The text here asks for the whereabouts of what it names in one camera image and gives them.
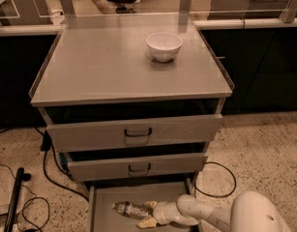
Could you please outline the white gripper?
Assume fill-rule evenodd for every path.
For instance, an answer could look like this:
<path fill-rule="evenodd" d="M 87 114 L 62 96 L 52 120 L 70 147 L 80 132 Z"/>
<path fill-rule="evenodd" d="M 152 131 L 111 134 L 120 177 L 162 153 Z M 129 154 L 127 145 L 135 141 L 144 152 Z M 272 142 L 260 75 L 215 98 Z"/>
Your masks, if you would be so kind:
<path fill-rule="evenodd" d="M 180 213 L 177 209 L 175 202 L 157 202 L 157 201 L 146 201 L 144 206 L 153 209 L 153 216 L 146 217 L 141 220 L 136 227 L 139 229 L 153 228 L 157 224 L 166 225 L 171 222 L 176 222 L 180 217 Z"/>

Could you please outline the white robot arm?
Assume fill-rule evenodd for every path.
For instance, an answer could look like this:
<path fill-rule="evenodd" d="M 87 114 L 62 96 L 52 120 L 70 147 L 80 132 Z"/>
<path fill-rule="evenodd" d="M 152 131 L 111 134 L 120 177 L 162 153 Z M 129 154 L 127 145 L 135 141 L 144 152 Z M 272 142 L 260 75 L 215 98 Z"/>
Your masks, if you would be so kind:
<path fill-rule="evenodd" d="M 141 220 L 141 229 L 172 222 L 186 226 L 202 220 L 221 232 L 291 232 L 275 205 L 255 191 L 243 191 L 233 200 L 231 210 L 213 207 L 195 197 L 182 194 L 173 202 L 149 202 L 152 214 Z"/>

